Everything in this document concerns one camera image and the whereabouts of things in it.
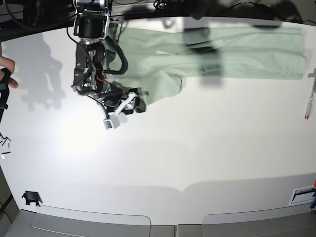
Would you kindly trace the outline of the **person hand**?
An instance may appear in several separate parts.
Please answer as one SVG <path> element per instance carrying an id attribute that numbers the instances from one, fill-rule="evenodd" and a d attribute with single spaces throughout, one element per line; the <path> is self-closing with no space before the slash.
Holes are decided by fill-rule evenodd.
<path id="1" fill-rule="evenodd" d="M 2 70 L 0 71 L 0 80 L 8 78 L 8 86 L 11 88 L 18 88 L 18 82 L 11 77 L 15 71 L 15 61 L 4 57 L 2 54 L 2 45 L 0 46 L 0 66 Z"/>

